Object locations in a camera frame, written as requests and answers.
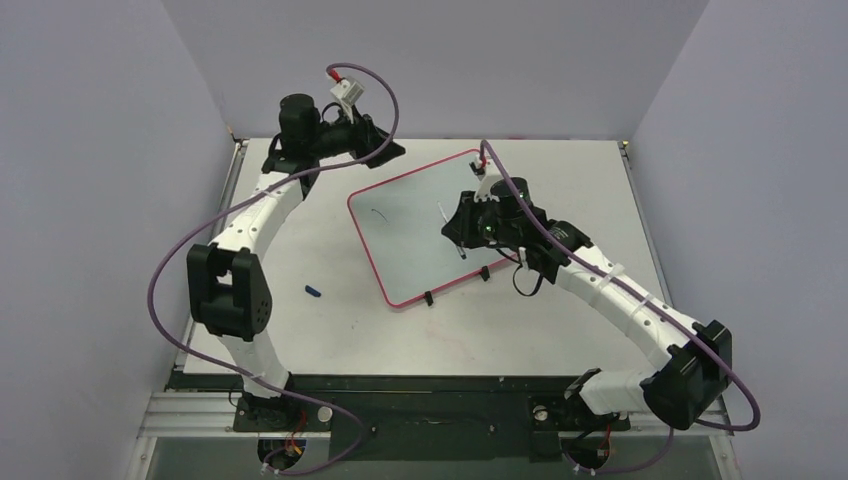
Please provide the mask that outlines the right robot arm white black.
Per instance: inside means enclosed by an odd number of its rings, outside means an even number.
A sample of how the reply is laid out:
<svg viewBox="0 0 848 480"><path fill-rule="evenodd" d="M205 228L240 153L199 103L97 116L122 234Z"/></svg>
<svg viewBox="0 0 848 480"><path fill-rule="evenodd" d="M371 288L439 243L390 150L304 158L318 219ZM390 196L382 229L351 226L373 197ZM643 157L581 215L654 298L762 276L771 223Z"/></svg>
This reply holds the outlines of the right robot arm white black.
<svg viewBox="0 0 848 480"><path fill-rule="evenodd" d="M686 430L729 386L722 364L732 363L732 335L720 322L708 325L657 300L610 261L588 235L571 223L547 217L518 201L530 198L525 179L512 193L496 182L493 199L461 192L441 233L464 249L508 249L524 266L575 295L633 342L650 364L647 371L594 368L566 389L564 413L578 427L601 416L650 412L666 425Z"/></svg>

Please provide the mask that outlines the white blue whiteboard marker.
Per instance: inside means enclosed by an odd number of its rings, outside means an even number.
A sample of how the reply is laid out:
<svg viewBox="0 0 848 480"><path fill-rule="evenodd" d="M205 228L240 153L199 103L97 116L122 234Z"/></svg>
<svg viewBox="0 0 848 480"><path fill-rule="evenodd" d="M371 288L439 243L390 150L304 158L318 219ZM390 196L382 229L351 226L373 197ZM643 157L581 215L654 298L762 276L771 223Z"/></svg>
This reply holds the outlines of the white blue whiteboard marker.
<svg viewBox="0 0 848 480"><path fill-rule="evenodd" d="M439 209L439 212L440 212L440 215L441 215L441 217L442 217L442 219L443 219L443 223L444 223L444 225L447 225L447 224L448 224L448 222L449 222L449 219L448 219L448 216L446 215L446 212L445 212L445 210L444 210L444 208L443 208L442 204L441 204L439 201L437 201L437 202L436 202L436 205L437 205L437 207L438 207L438 209ZM466 254L465 250L464 250L462 247L458 246L458 245L454 245L454 247L455 247L455 249L456 249L456 251L457 251L457 253L458 253L459 257L460 257L462 260L466 260L466 259L467 259L467 254Z"/></svg>

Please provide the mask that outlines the pink framed whiteboard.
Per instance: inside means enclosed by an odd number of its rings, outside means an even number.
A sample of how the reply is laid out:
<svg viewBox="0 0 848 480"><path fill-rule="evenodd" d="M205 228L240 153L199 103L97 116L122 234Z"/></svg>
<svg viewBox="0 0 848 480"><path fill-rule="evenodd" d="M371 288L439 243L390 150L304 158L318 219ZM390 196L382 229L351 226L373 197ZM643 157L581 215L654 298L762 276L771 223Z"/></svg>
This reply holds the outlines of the pink framed whiteboard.
<svg viewBox="0 0 848 480"><path fill-rule="evenodd" d="M455 213L461 192L474 192L478 180L469 163L474 149L438 160L351 193L347 208L385 302L405 308L466 280L482 279L508 260L496 251L465 250L462 260L454 244L441 234L444 226L436 202L448 216Z"/></svg>

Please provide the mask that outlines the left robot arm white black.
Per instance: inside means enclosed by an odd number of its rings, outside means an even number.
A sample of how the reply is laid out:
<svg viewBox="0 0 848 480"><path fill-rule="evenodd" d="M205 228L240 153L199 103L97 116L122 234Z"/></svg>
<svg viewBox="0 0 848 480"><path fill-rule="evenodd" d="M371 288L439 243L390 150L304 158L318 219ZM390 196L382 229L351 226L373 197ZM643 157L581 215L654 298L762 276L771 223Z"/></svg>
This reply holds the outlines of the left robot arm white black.
<svg viewBox="0 0 848 480"><path fill-rule="evenodd" d="M315 186L322 161L347 154L377 168L405 154L396 131L379 128L356 106L338 100L327 121L311 96L280 102L279 132L268 145L252 196L210 243L186 257L190 311L217 337L243 380L242 410L272 429L298 422L303 403L285 394L293 383L267 332L273 300L261 261L290 213Z"/></svg>

